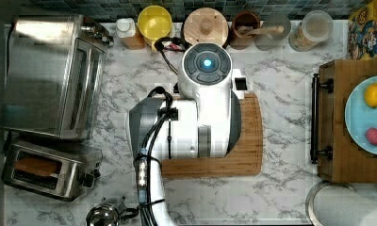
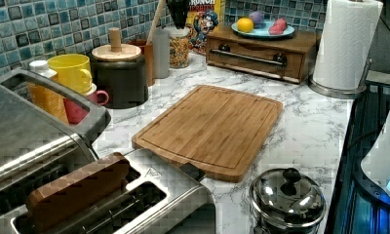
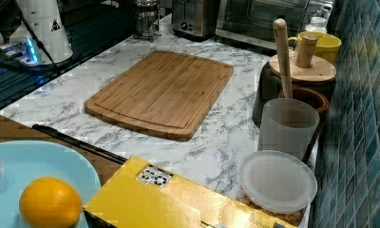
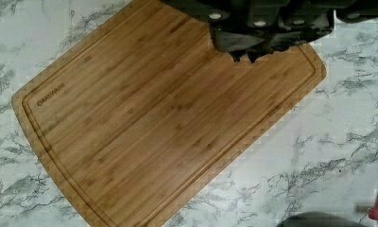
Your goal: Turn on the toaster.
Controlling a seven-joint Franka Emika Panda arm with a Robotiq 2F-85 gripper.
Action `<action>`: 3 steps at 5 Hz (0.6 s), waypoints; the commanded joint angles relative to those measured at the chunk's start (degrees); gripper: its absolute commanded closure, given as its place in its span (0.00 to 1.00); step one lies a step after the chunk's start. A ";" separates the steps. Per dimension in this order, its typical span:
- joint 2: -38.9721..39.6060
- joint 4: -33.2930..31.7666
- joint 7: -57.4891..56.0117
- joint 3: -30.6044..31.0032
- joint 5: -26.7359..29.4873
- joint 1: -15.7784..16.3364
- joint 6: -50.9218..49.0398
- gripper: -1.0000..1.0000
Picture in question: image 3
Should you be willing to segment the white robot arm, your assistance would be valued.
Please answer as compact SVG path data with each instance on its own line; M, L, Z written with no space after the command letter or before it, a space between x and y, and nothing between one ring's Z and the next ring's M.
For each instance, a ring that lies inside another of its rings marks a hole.
M73 50L67 40L65 28L62 24L57 0L16 0L26 20L37 39L44 45L46 53L33 39L24 21L10 36L12 43L22 44L26 49L24 57L19 61L28 66L50 65L61 63L73 55Z

